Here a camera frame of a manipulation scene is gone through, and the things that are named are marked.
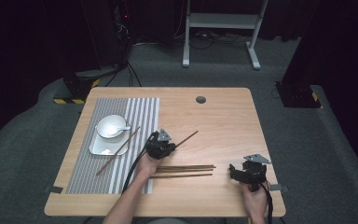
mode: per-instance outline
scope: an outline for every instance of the striped placemat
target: striped placemat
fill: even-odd
[[[128,172],[145,145],[148,136],[157,131],[159,98],[99,98],[91,116],[80,149],[75,169],[66,190],[67,194],[119,194]],[[96,173],[111,156],[93,155],[89,147],[98,122],[109,115],[122,116],[132,127],[132,132],[141,127],[129,143],[129,149],[117,156],[103,170]],[[143,193],[151,193],[153,180],[145,185]]]

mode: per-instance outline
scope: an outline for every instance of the person's left hand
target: person's left hand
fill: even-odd
[[[158,165],[162,162],[161,160],[153,159],[147,154],[142,156],[137,165],[137,175],[141,175],[145,178],[149,178],[156,172]]]

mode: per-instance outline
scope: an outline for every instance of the white bowl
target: white bowl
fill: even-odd
[[[118,131],[117,128],[127,126],[127,121],[120,115],[110,115],[100,120],[97,125],[97,133],[102,138],[108,140],[117,139],[123,131]]]

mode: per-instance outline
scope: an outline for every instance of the metal stand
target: metal stand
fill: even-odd
[[[269,0],[263,0],[260,12],[257,15],[239,15],[239,14],[213,14],[213,13],[191,13],[190,0],[187,0],[186,9],[186,37],[183,52],[183,67],[190,66],[190,46],[189,34],[190,27],[205,28],[231,28],[231,29],[249,29],[254,30],[252,40],[246,42],[249,55],[251,57],[254,70],[259,70],[260,62],[255,54],[255,41],[264,18],[267,3]]]

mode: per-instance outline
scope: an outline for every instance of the wooden table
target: wooden table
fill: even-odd
[[[204,104],[196,102],[206,98]],[[213,175],[154,179],[153,193],[142,195],[137,217],[245,217],[239,183],[229,178],[228,166],[237,169],[244,156],[269,151],[255,110],[252,94],[246,88],[94,88],[91,90],[76,126],[54,186],[61,194],[50,193],[48,216],[105,216],[119,194],[66,194],[79,149],[98,98],[156,97],[160,100],[158,130],[163,128],[179,143],[161,165],[213,164]],[[272,164],[267,179],[277,184]],[[285,207],[279,191],[272,191],[274,217],[282,217]]]

